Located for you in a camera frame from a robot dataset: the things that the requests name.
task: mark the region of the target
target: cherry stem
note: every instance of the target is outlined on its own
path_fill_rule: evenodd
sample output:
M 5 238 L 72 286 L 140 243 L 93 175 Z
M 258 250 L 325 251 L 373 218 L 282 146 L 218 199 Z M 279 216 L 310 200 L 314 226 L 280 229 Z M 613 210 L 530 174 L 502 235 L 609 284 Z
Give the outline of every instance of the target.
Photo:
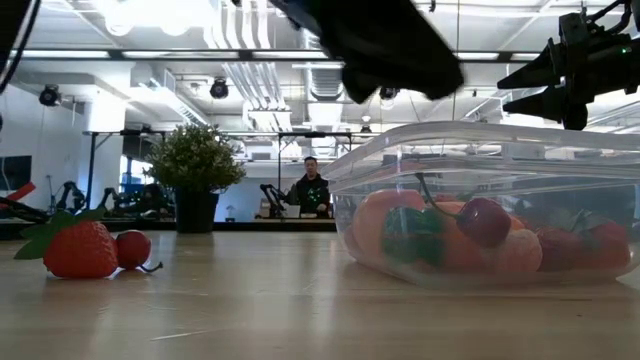
M 144 270 L 144 272 L 146 272 L 147 274 L 151 274 L 152 272 L 155 272 L 158 269 L 162 269 L 164 267 L 164 265 L 162 265 L 162 261 L 160 261 L 160 263 L 158 263 L 158 265 L 156 265 L 156 267 L 154 267 L 153 269 L 147 269 L 146 267 L 144 267 L 144 265 L 140 265 L 140 269 Z
M 431 194 L 429 193 L 429 189 L 427 189 L 427 183 L 424 181 L 424 175 L 422 173 L 416 173 L 416 177 L 418 178 L 418 181 L 420 181 L 420 186 L 422 187 L 422 190 L 427 197 L 427 201 L 429 202 L 429 204 L 431 204 L 431 206 L 433 206 L 434 209 L 436 209 L 443 215 L 450 216 L 452 218 L 458 217 L 458 215 L 445 211 L 436 204 L 436 201 L 431 197 Z

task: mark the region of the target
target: wooden table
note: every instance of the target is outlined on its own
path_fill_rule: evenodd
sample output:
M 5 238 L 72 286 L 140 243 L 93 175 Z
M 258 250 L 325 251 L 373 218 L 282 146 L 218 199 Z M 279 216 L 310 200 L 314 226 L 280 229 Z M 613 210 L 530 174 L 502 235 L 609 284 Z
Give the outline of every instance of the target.
M 0 243 L 3 359 L 637 359 L 640 276 L 447 292 L 353 263 L 335 234 L 156 233 L 156 274 L 47 278 Z

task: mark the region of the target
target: man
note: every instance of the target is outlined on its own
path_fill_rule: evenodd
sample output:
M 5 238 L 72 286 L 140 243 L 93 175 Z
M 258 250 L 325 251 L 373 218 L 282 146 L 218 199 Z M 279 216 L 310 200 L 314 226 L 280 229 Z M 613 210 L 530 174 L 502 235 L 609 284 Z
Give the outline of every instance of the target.
M 318 160 L 307 157 L 304 169 L 306 174 L 296 183 L 300 213 L 329 217 L 329 182 L 318 174 Z

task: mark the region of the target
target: plastic container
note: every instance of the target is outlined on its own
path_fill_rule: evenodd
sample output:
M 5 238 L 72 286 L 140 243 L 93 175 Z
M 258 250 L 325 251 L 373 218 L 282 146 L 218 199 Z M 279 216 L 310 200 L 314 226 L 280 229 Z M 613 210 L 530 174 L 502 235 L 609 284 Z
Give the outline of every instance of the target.
M 639 264 L 636 135 L 419 123 L 322 175 L 349 254 L 417 284 L 611 280 Z

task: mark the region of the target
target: black pot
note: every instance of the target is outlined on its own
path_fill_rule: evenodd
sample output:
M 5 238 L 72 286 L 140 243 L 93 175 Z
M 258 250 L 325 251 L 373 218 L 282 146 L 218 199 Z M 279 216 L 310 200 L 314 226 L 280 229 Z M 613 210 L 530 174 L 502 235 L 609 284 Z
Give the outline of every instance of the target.
M 202 234 L 213 230 L 218 194 L 176 189 L 176 230 L 181 234 Z

